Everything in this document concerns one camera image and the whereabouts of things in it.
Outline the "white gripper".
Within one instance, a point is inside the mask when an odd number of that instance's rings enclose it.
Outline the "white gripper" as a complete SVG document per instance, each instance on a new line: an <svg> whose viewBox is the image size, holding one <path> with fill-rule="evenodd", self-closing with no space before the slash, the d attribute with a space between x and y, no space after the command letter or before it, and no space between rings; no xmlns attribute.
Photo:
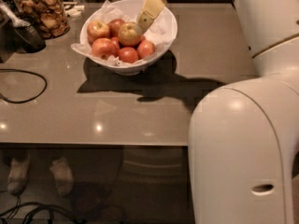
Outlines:
<svg viewBox="0 0 299 224"><path fill-rule="evenodd" d="M166 0L143 0L142 8L135 23L135 30L139 35L148 31L165 5Z"/></svg>

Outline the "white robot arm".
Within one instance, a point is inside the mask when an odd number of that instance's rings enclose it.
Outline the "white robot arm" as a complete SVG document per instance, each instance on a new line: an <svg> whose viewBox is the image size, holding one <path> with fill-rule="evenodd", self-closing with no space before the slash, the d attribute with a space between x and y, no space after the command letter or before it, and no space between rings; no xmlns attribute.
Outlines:
<svg viewBox="0 0 299 224"><path fill-rule="evenodd" d="M233 0L255 79L195 108L189 167L196 224L294 224L298 152L298 0Z"/></svg>

